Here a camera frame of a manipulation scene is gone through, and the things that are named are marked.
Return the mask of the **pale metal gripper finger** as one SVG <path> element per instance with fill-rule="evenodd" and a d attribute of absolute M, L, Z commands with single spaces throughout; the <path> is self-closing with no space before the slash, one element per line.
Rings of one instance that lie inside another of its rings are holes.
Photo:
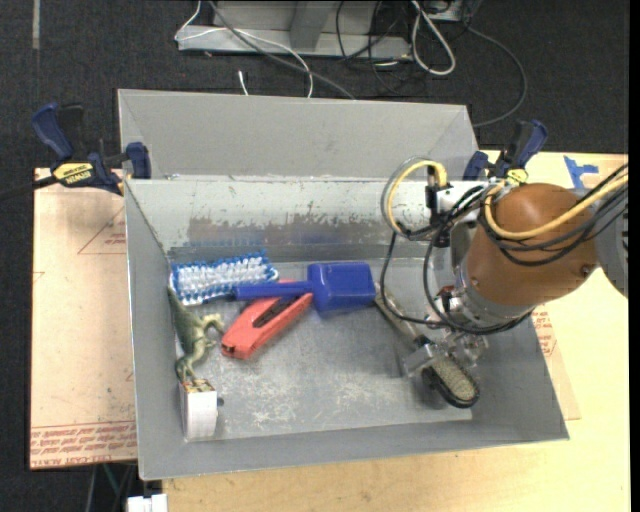
<path fill-rule="evenodd" d="M 375 304 L 390 325 L 397 331 L 400 344 L 407 350 L 417 350 L 430 343 L 430 340 L 415 322 L 404 318 L 404 313 L 399 308 L 399 304 L 394 297 L 385 298 L 382 294 L 377 294 Z"/>
<path fill-rule="evenodd" d="M 423 345 L 401 359 L 404 375 L 412 377 L 430 367 L 437 358 L 437 351 L 430 345 Z"/>

